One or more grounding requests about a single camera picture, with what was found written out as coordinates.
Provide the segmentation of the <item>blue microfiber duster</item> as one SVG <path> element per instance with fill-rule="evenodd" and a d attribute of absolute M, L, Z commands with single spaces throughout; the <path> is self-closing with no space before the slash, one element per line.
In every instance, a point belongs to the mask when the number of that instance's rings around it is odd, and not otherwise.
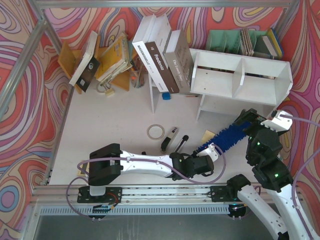
<path fill-rule="evenodd" d="M 248 128 L 250 125 L 251 123 L 247 121 L 241 125 L 231 124 L 229 127 L 221 130 L 213 138 L 209 139 L 207 142 L 203 143 L 196 150 L 194 150 L 192 156 L 195 157 L 198 153 L 208 148 L 210 144 L 215 144 L 220 148 L 220 150 L 217 150 L 219 155 L 225 153 L 247 136 L 244 133 L 244 129 Z"/>

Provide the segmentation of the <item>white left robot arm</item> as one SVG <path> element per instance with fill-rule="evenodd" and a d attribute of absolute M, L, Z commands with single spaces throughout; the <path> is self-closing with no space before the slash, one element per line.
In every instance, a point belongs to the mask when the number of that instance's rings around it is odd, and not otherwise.
<path fill-rule="evenodd" d="M 80 162 L 77 168 L 88 177 L 90 195 L 100 197 L 106 192 L 104 187 L 125 174 L 155 175 L 193 183 L 195 175 L 211 176 L 214 162 L 224 153 L 219 146 L 210 143 L 193 154 L 172 152 L 154 156 L 124 151 L 120 144 L 112 143 L 90 153 L 89 159 Z"/>

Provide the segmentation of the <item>white bookshelf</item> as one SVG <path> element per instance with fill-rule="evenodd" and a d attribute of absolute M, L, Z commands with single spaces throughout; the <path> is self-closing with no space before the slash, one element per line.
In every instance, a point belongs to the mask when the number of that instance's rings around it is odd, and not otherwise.
<path fill-rule="evenodd" d="M 200 95 L 202 111 L 238 116 L 255 109 L 269 117 L 293 86 L 288 61 L 190 49 L 194 60 L 191 93 Z"/>

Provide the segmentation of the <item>white black marker pen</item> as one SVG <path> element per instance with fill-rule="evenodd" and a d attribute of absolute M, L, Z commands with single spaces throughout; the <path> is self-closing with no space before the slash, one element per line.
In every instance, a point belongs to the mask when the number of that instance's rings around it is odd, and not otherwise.
<path fill-rule="evenodd" d="M 176 148 L 175 148 L 175 153 L 178 153 L 179 151 L 182 150 L 183 146 L 185 145 L 185 143 L 188 141 L 189 136 L 188 135 L 184 135 L 181 140 L 179 141 L 179 143 L 177 144 Z"/>

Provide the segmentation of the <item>grey black stapler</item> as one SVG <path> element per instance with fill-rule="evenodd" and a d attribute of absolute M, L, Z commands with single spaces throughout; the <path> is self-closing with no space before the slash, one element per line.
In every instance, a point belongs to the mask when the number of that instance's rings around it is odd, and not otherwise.
<path fill-rule="evenodd" d="M 173 127 L 173 129 L 167 134 L 163 142 L 161 143 L 160 150 L 161 152 L 165 153 L 168 148 L 171 146 L 172 142 L 174 141 L 175 137 L 179 132 L 178 127 Z"/>

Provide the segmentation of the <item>roll of masking tape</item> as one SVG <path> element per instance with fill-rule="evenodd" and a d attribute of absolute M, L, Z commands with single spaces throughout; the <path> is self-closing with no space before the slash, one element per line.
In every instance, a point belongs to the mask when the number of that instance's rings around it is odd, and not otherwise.
<path fill-rule="evenodd" d="M 159 140 L 165 135 L 165 129 L 160 124 L 152 124 L 147 128 L 146 134 L 151 140 Z"/>

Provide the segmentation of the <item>white book support stand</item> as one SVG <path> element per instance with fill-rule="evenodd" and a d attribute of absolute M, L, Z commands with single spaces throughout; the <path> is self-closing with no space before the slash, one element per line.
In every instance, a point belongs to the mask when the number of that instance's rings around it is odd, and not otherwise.
<path fill-rule="evenodd" d="M 160 99 L 161 92 L 159 92 L 158 88 L 154 86 L 154 81 L 150 74 L 148 74 L 148 82 L 149 82 L 149 92 L 150 92 L 150 101 L 151 101 L 151 112 L 154 114 L 156 112 L 157 104 Z"/>

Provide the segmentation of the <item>brown Fredonia book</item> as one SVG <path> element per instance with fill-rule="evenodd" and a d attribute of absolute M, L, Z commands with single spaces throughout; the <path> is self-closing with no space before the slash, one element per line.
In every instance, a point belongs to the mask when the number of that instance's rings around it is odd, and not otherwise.
<path fill-rule="evenodd" d="M 145 44 L 150 57 L 155 65 L 154 74 L 152 76 L 153 82 L 160 92 L 169 92 L 171 94 L 178 94 L 179 88 L 169 69 L 169 66 L 164 57 L 164 48 L 155 41 L 147 42 Z"/>

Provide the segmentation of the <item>blue and yellow book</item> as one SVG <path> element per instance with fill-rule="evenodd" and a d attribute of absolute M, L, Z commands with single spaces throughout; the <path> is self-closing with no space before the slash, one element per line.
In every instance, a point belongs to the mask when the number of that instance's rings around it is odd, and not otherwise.
<path fill-rule="evenodd" d="M 265 35 L 262 36 L 266 40 L 266 47 L 269 51 L 269 54 L 277 60 L 281 60 L 284 56 L 284 50 L 281 46 L 280 40 L 273 28 L 269 28 Z"/>

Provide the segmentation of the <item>green desk organizer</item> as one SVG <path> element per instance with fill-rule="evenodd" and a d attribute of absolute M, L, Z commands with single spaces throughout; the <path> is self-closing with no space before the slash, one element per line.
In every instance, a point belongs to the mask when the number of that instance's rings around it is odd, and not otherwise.
<path fill-rule="evenodd" d="M 267 39 L 266 31 L 251 30 L 210 30 L 205 49 L 220 53 L 253 56 L 260 40 Z"/>

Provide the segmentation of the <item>cup of pencils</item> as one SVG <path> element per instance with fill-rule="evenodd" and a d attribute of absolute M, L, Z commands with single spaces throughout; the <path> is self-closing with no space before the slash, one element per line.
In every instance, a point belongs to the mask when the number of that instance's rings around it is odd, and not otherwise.
<path fill-rule="evenodd" d="M 131 60 L 132 67 L 129 70 L 130 83 L 134 88 L 141 88 L 145 85 L 144 75 L 147 72 L 145 65 L 139 56 L 135 56 Z"/>

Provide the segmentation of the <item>grey Lonely Ones book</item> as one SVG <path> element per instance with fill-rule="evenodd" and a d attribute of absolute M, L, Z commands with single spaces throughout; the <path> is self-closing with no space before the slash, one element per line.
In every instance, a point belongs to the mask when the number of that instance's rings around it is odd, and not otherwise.
<path fill-rule="evenodd" d="M 183 29 L 172 31 L 164 56 L 179 93 L 190 93 L 194 61 Z"/>

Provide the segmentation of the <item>stack of yellow books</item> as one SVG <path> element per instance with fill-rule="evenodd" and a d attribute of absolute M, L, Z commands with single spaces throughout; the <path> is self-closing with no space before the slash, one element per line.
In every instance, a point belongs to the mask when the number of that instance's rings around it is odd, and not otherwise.
<path fill-rule="evenodd" d="M 101 54 L 96 80 L 101 84 L 111 82 L 118 74 L 132 67 L 127 35 L 119 37 Z"/>

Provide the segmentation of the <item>white Mademoiselle book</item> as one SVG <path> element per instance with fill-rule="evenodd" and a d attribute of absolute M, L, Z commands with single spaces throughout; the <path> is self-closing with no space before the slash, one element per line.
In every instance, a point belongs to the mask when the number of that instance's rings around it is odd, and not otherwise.
<path fill-rule="evenodd" d="M 172 29 L 166 15 L 142 18 L 132 45 L 157 89 L 174 93 L 177 87 L 164 57 Z"/>

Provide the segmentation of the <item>metal rail with mounts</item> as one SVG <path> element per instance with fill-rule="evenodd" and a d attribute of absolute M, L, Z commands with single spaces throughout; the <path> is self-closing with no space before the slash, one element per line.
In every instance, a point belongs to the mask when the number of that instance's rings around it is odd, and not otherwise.
<path fill-rule="evenodd" d="M 238 202 L 232 197 L 226 186 L 149 186 L 149 187 L 116 187 L 107 186 L 102 195 L 90 193 L 89 186 L 78 189 L 76 202 L 79 204 L 122 203 L 132 199 L 168 199 L 168 198 L 210 198 L 212 202 Z"/>

